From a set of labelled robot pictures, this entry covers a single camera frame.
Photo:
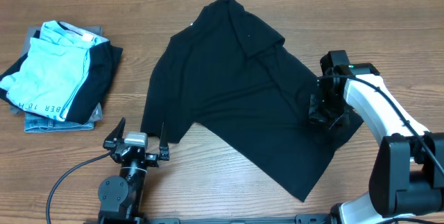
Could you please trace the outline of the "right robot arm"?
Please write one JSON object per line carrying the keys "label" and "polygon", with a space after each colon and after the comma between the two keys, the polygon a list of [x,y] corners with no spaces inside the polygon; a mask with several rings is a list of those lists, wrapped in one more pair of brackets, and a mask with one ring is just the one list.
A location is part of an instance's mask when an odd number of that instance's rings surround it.
{"label": "right robot arm", "polygon": [[327,130],[351,125],[357,112],[379,151],[368,192],[333,206],[329,214],[303,214],[296,223],[421,223],[443,211],[443,133],[411,117],[371,63],[352,64],[344,50],[320,60],[319,92],[311,95],[309,119]]}

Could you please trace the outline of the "black t-shirt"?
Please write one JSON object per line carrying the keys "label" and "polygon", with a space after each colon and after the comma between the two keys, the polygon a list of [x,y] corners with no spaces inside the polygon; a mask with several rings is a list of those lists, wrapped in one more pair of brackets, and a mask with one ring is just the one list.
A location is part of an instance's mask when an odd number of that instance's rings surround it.
{"label": "black t-shirt", "polygon": [[284,37],[235,0],[205,6],[175,34],[151,74],[140,130],[177,144],[194,123],[212,131],[298,200],[305,200],[362,124],[309,120],[316,76]]}

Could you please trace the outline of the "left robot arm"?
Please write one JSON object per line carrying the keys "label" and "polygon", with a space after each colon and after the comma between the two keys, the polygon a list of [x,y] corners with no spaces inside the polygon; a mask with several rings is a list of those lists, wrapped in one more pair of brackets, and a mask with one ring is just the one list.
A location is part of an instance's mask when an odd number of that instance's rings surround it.
{"label": "left robot arm", "polygon": [[108,156],[121,168],[119,175],[104,179],[99,186],[99,223],[148,223],[140,210],[148,168],[158,167],[160,161],[170,158],[168,144],[162,144],[158,153],[149,153],[148,135],[143,132],[125,135],[125,124],[122,118],[103,142]]}

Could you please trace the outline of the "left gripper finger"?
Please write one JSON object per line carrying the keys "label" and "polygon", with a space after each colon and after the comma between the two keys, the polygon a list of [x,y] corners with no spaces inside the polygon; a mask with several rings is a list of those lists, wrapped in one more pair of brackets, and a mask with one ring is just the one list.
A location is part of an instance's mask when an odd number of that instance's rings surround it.
{"label": "left gripper finger", "polygon": [[106,141],[114,141],[115,139],[121,139],[126,124],[126,118],[122,117],[115,129],[105,138]]}
{"label": "left gripper finger", "polygon": [[159,144],[159,150],[161,153],[168,153],[169,152],[169,145],[168,141],[165,137],[165,127],[164,123],[162,124],[161,132],[160,132],[160,144]]}

